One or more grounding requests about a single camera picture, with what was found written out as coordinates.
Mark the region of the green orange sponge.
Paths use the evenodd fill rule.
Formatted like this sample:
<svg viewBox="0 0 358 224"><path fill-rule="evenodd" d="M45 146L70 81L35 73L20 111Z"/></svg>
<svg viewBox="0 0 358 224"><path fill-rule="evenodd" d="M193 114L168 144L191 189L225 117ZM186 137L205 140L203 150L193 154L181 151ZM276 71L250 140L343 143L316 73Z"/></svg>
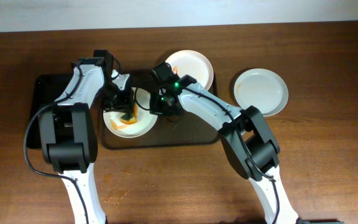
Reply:
<svg viewBox="0 0 358 224"><path fill-rule="evenodd" d="M119 119L121 123L124 124L134 124L137 122L137 105L135 104L131 112L125 113Z"/></svg>

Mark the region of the white plate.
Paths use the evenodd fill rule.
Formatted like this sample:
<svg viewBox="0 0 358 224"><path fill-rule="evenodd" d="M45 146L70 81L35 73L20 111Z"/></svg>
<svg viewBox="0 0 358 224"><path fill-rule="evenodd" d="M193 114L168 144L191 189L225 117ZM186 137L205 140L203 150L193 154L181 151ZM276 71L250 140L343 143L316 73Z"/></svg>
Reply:
<svg viewBox="0 0 358 224"><path fill-rule="evenodd" d="M253 68L240 74L234 83L233 94L241 108L254 106L263 116L281 112L289 97L284 80L264 68Z"/></svg>
<svg viewBox="0 0 358 224"><path fill-rule="evenodd" d="M194 50L180 50L171 54L166 60L179 77L190 75L209 90L213 84L214 72L210 61Z"/></svg>
<svg viewBox="0 0 358 224"><path fill-rule="evenodd" d="M158 116L148 110L150 93L138 88L134 103L135 121L123 122L122 112L104 112L103 120L107 128L116 136L122 138L136 138L150 131L157 122Z"/></svg>

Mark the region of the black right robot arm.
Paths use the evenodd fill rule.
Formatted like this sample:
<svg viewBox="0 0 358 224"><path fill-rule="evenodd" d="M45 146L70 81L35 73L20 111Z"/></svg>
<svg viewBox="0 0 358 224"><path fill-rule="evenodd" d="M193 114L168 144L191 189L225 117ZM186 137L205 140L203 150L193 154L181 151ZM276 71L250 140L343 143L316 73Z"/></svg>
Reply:
<svg viewBox="0 0 358 224"><path fill-rule="evenodd" d="M205 90L189 75L179 77L167 62L150 71L157 84L150 111L168 114L174 106L197 115L214 128L232 168L252 184L266 223L300 223L280 177L280 146L262 113L254 106L242 109Z"/></svg>

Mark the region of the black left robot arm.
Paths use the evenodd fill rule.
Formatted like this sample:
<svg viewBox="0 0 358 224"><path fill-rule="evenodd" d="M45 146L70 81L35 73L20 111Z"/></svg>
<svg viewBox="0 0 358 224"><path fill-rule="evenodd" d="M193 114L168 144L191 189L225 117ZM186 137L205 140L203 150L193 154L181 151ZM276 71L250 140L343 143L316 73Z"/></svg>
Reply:
<svg viewBox="0 0 358 224"><path fill-rule="evenodd" d="M76 223L108 221L94 179L98 155L90 115L94 100L103 95L103 111L122 112L129 120L136 117L130 76L113 69L116 61L108 50L79 59L63 93L37 115L44 160L53 168L52 177L63 181Z"/></svg>

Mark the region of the white plate top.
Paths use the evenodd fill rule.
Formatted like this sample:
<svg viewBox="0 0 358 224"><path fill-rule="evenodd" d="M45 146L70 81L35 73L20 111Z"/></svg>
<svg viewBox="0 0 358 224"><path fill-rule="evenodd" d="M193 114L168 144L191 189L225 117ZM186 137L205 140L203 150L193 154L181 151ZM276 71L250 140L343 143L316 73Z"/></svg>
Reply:
<svg viewBox="0 0 358 224"><path fill-rule="evenodd" d="M210 61L194 50L180 50L171 54L166 60L179 77L190 75L209 90L213 84L214 72Z"/></svg>

